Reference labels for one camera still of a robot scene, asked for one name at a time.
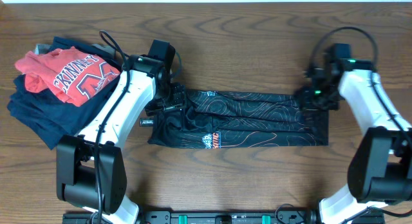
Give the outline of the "black printed cycling jersey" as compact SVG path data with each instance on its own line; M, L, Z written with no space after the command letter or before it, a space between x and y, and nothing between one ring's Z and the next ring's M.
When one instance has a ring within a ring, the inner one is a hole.
M180 149L328 145L328 114L293 95L186 91L187 105L153 118L149 144Z

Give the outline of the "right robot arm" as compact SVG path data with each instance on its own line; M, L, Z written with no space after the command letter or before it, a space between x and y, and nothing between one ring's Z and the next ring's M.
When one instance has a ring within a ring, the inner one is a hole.
M410 216L386 207L411 201L411 124L390 101L374 63L339 57L323 68L310 63L306 76L311 83L299 95L304 110L334 110L345 100L362 132L346 185L319 202L317 222L353 223L372 213Z

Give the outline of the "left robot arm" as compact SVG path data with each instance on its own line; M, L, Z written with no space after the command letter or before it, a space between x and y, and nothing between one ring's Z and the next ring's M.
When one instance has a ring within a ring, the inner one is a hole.
M126 195L123 148L140 113L149 116L184 105L184 92L171 83L173 57L132 55L112 96L76 136L57 144L57 197L84 213L65 214L63 223L138 223L139 206Z

